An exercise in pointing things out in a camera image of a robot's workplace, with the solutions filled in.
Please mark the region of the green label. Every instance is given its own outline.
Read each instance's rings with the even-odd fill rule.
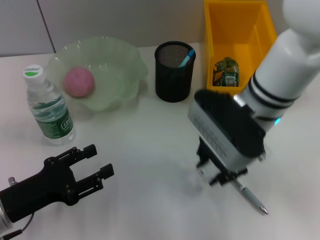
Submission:
[[[59,139],[66,136],[74,126],[68,109],[62,117],[55,121],[42,122],[37,120],[37,123],[43,134],[49,139]]]
[[[35,75],[38,74],[38,72],[34,72],[34,71],[27,71],[24,73],[25,75],[27,75],[28,77],[33,77]]]

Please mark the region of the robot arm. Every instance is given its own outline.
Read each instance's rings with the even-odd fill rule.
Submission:
[[[319,73],[319,10],[318,0],[284,0],[290,29],[277,38],[243,92],[233,98],[208,90],[195,94],[188,118],[200,135],[197,169],[210,185],[233,181],[264,158],[266,132]]]
[[[80,199],[103,189],[102,179],[114,175],[111,164],[80,181],[75,180],[70,169],[71,165],[95,155],[97,150],[93,144],[83,151],[73,147],[56,157],[47,158],[38,174],[0,191],[0,233],[10,229],[12,223],[51,203],[63,202],[72,206]]]

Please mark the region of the glass bowl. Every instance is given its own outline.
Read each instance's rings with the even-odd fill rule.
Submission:
[[[114,37],[95,36],[66,45],[50,59],[47,78],[68,94],[64,78],[74,67],[87,68],[93,74],[95,90],[86,97],[70,97],[94,111],[134,98],[139,81],[148,74],[139,50]]]

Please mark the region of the yellow plastic box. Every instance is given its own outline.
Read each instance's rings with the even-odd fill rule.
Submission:
[[[206,88],[232,96],[242,92],[277,34],[265,1],[205,0]],[[213,86],[218,61],[233,58],[239,64],[239,86]]]

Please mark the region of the pink ball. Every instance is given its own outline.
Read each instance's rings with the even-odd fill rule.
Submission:
[[[64,88],[73,97],[85,97],[95,89],[95,78],[84,67],[72,68],[64,77]]]

